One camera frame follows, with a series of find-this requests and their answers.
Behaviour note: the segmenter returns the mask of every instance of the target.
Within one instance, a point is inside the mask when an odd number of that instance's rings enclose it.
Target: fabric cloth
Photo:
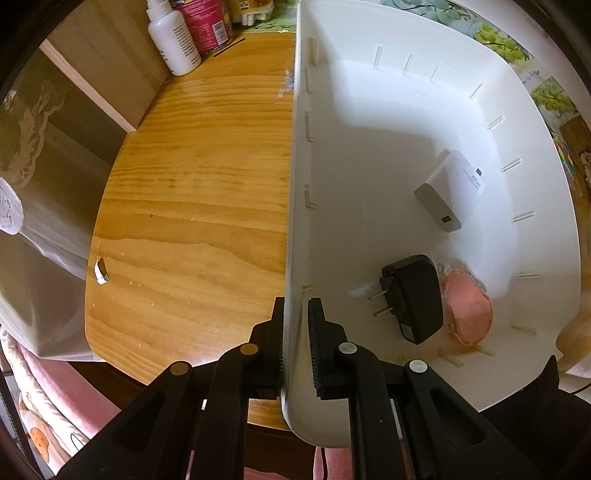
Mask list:
[[[287,478],[277,473],[258,472],[252,468],[245,468],[244,480],[287,480]]]
[[[70,455],[61,447],[51,427],[35,412],[27,409],[20,397],[18,414],[41,458],[45,460],[54,474],[70,459]]]
[[[0,232],[0,323],[40,358],[100,361],[84,332],[85,282]]]
[[[591,353],[566,373],[574,377],[591,378]]]
[[[38,358],[22,345],[18,349],[47,398],[88,438],[119,413],[68,362]]]
[[[38,51],[0,104],[0,323],[39,357],[96,361],[85,280],[110,167],[62,130],[84,111],[71,86]]]
[[[0,329],[0,343],[27,409],[37,413],[51,427],[60,446],[68,455],[75,455],[88,443],[88,437],[65,418],[47,397],[20,353],[17,342],[4,328]]]
[[[351,449],[316,447],[314,480],[353,480]]]

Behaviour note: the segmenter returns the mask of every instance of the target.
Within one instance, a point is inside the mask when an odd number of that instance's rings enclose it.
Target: screw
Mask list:
[[[170,365],[170,373],[173,375],[180,377],[189,371],[189,366],[184,362],[176,362],[175,364]]]
[[[339,350],[345,355],[352,355],[357,351],[357,345],[351,342],[343,342],[339,345]]]
[[[254,343],[245,343],[240,347],[242,355],[254,355],[258,352],[258,347]]]
[[[410,370],[415,372],[416,374],[423,374],[427,371],[427,364],[422,360],[413,360],[408,364]]]

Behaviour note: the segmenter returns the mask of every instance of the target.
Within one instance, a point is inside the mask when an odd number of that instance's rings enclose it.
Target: black cable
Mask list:
[[[324,451],[324,447],[322,447],[320,449],[320,453],[322,454],[322,470],[323,470],[323,475],[322,475],[322,479],[323,480],[328,480],[329,477],[329,467],[327,465],[326,462],[326,452]]]
[[[591,387],[591,383],[585,385],[583,388],[579,388],[578,390],[575,390],[574,392],[571,392],[571,395],[576,395],[577,393],[581,393],[583,390],[587,390],[589,387]]]

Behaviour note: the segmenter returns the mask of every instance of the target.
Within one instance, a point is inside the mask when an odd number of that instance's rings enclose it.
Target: white lace cloth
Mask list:
[[[31,181],[35,163],[45,143],[47,121],[51,114],[63,107],[65,98],[65,88],[59,88],[49,80],[42,80],[41,95],[37,103],[32,108],[24,107],[18,123],[21,133],[18,148],[13,153],[8,168],[0,170],[2,177],[15,188],[24,187]]]
[[[0,230],[16,235],[21,231],[24,221],[21,199],[10,184],[0,177]]]

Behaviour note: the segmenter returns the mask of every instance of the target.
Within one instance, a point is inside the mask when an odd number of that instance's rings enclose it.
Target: red can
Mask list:
[[[224,0],[170,0],[170,3],[183,14],[200,53],[221,50],[232,41],[234,30]]]

